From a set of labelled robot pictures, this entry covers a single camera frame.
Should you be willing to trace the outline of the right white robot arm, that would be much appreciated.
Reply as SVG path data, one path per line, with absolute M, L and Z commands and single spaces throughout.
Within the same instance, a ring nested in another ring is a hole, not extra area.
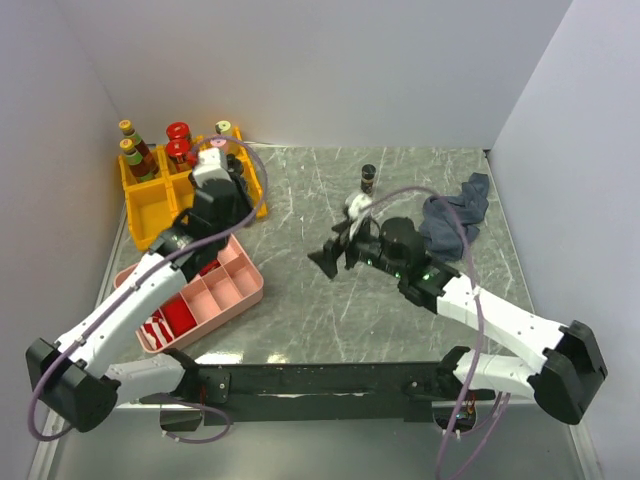
M 348 269 L 361 262 L 383 271 L 397 279 L 412 304 L 481 332 L 510 352 L 452 349 L 437 376 L 444 395 L 460 398 L 470 389 L 510 393 L 534 400 L 562 423 L 581 422 L 608 375 L 589 326 L 545 319 L 473 286 L 468 276 L 426 252 L 408 218 L 392 217 L 372 233 L 376 225 L 345 220 L 334 226 L 336 238 L 308 257 L 329 278 L 337 275 L 340 258 Z

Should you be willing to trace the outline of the red-lid chili jar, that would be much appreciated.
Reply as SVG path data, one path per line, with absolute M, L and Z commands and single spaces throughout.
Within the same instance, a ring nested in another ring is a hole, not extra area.
M 173 122 L 166 128 L 166 135 L 169 140 L 186 140 L 189 144 L 193 143 L 191 129 L 186 122 Z
M 189 171 L 192 168 L 191 143 L 184 138 L 169 140 L 166 154 L 177 172 Z

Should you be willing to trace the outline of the white-cap seasoning shaker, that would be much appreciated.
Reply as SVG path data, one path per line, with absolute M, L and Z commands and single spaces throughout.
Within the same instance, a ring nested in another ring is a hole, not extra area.
M 232 136 L 234 132 L 234 126 L 230 121 L 221 120 L 215 124 L 215 132 L 217 135 Z

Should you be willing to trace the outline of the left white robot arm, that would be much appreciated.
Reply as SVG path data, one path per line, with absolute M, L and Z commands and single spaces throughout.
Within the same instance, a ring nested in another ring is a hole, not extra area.
M 199 368 L 176 351 L 154 357 L 138 380 L 108 371 L 121 342 L 216 260 L 256 214 L 239 175 L 217 170 L 196 184 L 192 206 L 156 238 L 125 283 L 57 341 L 38 339 L 27 349 L 30 414 L 43 402 L 70 429 L 88 432 L 120 401 L 165 394 L 180 403 L 197 395 Z

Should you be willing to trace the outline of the small black-cap spice jar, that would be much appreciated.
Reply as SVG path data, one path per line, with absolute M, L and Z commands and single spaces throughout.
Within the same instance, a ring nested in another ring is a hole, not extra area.
M 376 167 L 373 164 L 365 164 L 361 168 L 360 190 L 371 196 L 373 192 L 374 180 L 376 177 Z

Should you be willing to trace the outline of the black-top white salt grinder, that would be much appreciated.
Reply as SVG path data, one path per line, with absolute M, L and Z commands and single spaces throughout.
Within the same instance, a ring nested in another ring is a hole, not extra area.
M 227 170 L 229 173 L 241 176 L 244 172 L 244 166 L 241 160 L 239 160 L 234 154 L 227 154 Z

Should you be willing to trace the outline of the green label sauce bottle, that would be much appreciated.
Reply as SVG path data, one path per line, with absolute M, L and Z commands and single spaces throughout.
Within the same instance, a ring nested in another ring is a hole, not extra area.
M 145 163 L 144 157 L 131 139 L 124 138 L 120 141 L 119 145 L 124 153 L 129 170 L 138 183 L 144 183 L 155 178 L 150 167 Z
M 133 123 L 127 119 L 121 120 L 119 122 L 119 129 L 121 130 L 125 138 L 128 138 L 133 142 L 137 151 L 143 156 L 144 162 L 149 168 L 149 170 L 151 171 L 151 173 L 153 175 L 158 174 L 159 166 L 156 162 L 156 159 L 151 153 L 151 150 L 149 149 L 145 141 L 142 139 L 140 134 L 134 128 Z

